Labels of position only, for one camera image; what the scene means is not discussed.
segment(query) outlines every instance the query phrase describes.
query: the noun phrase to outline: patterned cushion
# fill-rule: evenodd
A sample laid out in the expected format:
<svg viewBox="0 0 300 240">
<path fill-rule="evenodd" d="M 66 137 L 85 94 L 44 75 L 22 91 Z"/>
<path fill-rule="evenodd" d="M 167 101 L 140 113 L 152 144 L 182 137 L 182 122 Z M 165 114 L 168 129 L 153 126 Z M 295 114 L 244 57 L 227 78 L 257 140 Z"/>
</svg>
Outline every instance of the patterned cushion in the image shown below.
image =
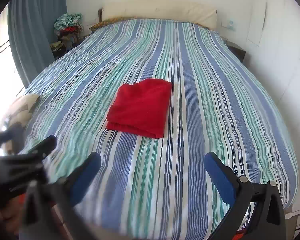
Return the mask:
<svg viewBox="0 0 300 240">
<path fill-rule="evenodd" d="M 9 107 L 0 122 L 0 130 L 9 129 L 13 124 L 19 122 L 24 129 L 28 124 L 32 113 L 39 102 L 40 95 L 29 94 L 17 98 Z M 14 139 L 2 145 L 5 154 L 17 154 L 24 142 L 14 142 Z"/>
<path fill-rule="evenodd" d="M 99 29 L 101 27 L 104 27 L 104 26 L 107 26 L 109 24 L 113 24 L 113 23 L 121 22 L 121 21 L 126 21 L 126 20 L 131 20 L 131 19 L 137 19 L 137 17 L 114 17 L 114 18 L 110 18 L 110 19 L 107 19 L 105 21 L 99 22 L 99 23 L 93 25 L 92 27 L 90 27 L 89 29 L 92 32 L 95 32 L 97 29 Z"/>
</svg>

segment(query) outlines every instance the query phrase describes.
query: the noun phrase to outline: blue gripper pad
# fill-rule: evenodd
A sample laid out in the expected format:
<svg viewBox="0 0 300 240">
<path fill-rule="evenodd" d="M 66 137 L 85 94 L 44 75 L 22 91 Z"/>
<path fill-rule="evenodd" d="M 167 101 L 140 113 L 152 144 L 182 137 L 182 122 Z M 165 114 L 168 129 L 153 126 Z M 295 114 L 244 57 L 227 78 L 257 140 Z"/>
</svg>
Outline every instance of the blue gripper pad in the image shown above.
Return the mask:
<svg viewBox="0 0 300 240">
<path fill-rule="evenodd" d="M 224 203 L 233 206 L 235 202 L 236 192 L 224 173 L 224 169 L 228 168 L 223 165 L 215 153 L 207 153 L 204 157 L 204 167 L 209 174 L 213 184 L 216 186 Z"/>
<path fill-rule="evenodd" d="M 92 180 L 101 167 L 101 157 L 98 153 L 92 152 L 84 163 L 79 167 L 80 171 L 76 180 L 70 188 L 70 204 L 77 205 L 86 194 Z"/>
</svg>

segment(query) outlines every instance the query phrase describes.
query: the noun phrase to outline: bed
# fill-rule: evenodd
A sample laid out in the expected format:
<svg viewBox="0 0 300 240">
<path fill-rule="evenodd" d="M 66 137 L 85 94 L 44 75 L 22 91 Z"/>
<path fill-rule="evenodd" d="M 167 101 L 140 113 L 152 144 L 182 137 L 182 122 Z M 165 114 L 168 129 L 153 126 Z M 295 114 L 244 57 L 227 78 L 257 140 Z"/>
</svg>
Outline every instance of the bed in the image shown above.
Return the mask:
<svg viewBox="0 0 300 240">
<path fill-rule="evenodd" d="M 118 88 L 146 78 L 173 84 L 164 138 L 107 130 Z M 131 19 L 99 28 L 47 67 L 29 93 L 41 97 L 24 151 L 58 138 L 45 163 L 51 181 L 92 151 L 101 155 L 76 206 L 89 223 L 135 238 L 207 238 L 229 208 L 205 172 L 210 151 L 238 176 L 274 179 L 284 207 L 296 195 L 297 162 L 276 106 L 218 33 L 197 24 Z"/>
</svg>

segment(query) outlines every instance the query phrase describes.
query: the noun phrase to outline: beige cushion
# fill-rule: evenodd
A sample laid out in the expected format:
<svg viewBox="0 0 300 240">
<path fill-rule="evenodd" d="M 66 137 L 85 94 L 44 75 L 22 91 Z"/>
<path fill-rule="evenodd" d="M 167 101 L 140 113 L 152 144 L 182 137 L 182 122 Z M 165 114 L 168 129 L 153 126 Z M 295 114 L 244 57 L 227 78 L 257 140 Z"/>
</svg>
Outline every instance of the beige cushion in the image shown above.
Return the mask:
<svg viewBox="0 0 300 240">
<path fill-rule="evenodd" d="M 8 129 L 16 122 L 20 122 L 24 129 L 32 116 L 39 97 L 40 95 L 38 94 L 29 94 L 16 99 L 4 114 L 0 122 L 0 130 Z M 19 152 L 20 149 L 13 149 L 12 145 L 12 140 L 2 145 L 2 149 L 6 154 L 16 154 Z"/>
<path fill-rule="evenodd" d="M 102 8 L 103 21 L 133 16 L 199 23 L 210 30 L 217 28 L 214 7 L 187 0 L 127 0 L 107 3 Z"/>
</svg>

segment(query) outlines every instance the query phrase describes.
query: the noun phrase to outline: bedsheet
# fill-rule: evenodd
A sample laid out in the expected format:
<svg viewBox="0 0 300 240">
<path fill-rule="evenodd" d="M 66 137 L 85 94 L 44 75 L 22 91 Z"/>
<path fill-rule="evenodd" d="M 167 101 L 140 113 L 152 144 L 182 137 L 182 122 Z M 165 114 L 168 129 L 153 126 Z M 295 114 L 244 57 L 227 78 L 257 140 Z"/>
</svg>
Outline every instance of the bedsheet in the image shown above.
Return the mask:
<svg viewBox="0 0 300 240">
<path fill-rule="evenodd" d="M 118 88 L 146 78 L 173 85 L 164 138 L 107 130 Z M 88 222 L 138 238 L 207 238 L 229 208 L 205 172 L 210 151 L 238 176 L 277 181 L 284 207 L 296 194 L 296 158 L 276 106 L 218 33 L 196 24 L 133 19 L 100 28 L 47 67 L 29 93 L 41 97 L 24 151 L 58 138 L 45 163 L 51 181 L 92 151 L 101 155 L 76 206 Z"/>
</svg>

